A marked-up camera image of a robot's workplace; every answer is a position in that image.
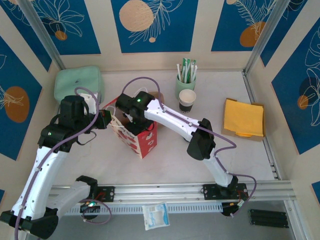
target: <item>yellow napkin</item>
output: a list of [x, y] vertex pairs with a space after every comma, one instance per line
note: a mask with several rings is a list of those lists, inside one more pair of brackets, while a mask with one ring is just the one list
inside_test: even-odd
[[224, 110], [224, 128], [241, 137], [263, 137], [264, 108], [227, 99]]

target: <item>pencil cup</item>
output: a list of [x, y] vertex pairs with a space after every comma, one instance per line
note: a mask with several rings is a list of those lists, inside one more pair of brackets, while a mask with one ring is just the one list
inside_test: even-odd
[[179, 78], [177, 75], [176, 80], [175, 80], [175, 98], [179, 99], [179, 93], [184, 89], [194, 90], [195, 86], [196, 86], [196, 81], [197, 81], [197, 79], [195, 79], [191, 83], [183, 83], [183, 82], [179, 81]]
[[191, 89], [184, 89], [179, 93], [179, 109], [183, 114], [190, 112], [196, 97], [196, 93]]

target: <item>gift bag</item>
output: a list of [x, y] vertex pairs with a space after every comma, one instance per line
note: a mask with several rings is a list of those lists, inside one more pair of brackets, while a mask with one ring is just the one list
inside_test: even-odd
[[115, 107], [117, 98], [106, 105], [106, 110], [111, 112], [110, 126], [115, 135], [122, 140], [131, 150], [143, 159], [157, 145], [157, 122], [139, 133], [137, 136], [128, 131], [124, 125], [130, 120], [124, 116], [123, 112]]

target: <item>mint green pouch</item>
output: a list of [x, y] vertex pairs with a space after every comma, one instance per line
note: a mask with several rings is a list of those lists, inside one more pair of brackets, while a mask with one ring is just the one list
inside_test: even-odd
[[[54, 98], [60, 103], [65, 96], [75, 95], [76, 87], [84, 87], [93, 93], [98, 93], [100, 103], [105, 99], [105, 84], [97, 66], [84, 66], [58, 72], [55, 78]], [[84, 90], [79, 90], [78, 93], [87, 94]]]

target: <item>white packet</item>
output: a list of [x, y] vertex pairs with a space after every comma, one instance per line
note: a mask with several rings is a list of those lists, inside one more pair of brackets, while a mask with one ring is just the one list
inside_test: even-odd
[[142, 206], [145, 230], [170, 226], [165, 202]]

